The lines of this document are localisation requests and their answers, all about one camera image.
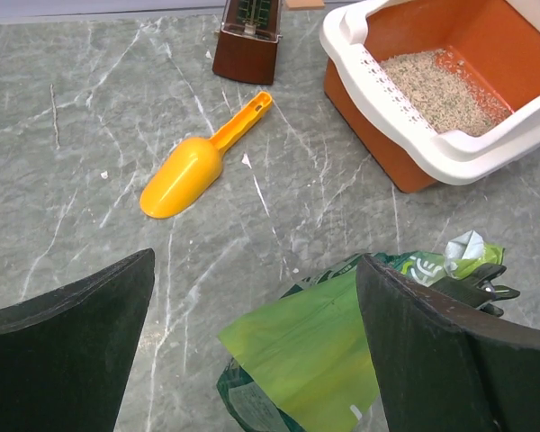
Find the black bag clip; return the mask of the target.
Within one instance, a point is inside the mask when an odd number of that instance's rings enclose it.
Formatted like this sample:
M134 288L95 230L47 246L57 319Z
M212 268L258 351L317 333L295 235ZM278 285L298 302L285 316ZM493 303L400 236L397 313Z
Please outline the black bag clip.
M494 305L494 302L513 300L520 295L519 290L492 283L506 270L504 265L483 264L462 279L446 276L432 283L429 288L478 311L500 318L504 310Z

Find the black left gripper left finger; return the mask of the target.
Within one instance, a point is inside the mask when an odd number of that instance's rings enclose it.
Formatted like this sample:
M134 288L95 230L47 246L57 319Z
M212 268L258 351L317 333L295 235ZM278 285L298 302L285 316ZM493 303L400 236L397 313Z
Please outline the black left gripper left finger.
M155 282L140 250L0 309L0 431L112 431Z

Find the yellow plastic scoop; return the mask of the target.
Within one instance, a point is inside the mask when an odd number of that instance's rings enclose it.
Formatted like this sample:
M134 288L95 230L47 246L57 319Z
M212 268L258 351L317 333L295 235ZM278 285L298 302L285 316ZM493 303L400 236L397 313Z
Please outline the yellow plastic scoop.
M261 91L210 138L183 140L143 190L142 211L153 219L167 219L191 206L220 177L226 152L272 103L272 96Z

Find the green litter bag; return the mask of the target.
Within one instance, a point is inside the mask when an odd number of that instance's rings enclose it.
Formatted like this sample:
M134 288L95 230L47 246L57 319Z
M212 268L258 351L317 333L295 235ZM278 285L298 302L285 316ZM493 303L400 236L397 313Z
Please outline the green litter bag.
M379 394L356 293L356 252L219 334L217 381L245 431L351 431Z

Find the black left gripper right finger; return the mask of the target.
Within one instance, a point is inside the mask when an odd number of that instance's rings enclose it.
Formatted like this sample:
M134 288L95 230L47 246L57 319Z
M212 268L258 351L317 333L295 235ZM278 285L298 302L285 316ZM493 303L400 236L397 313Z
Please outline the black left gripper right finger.
M391 431L540 431L540 330L364 255L356 289Z

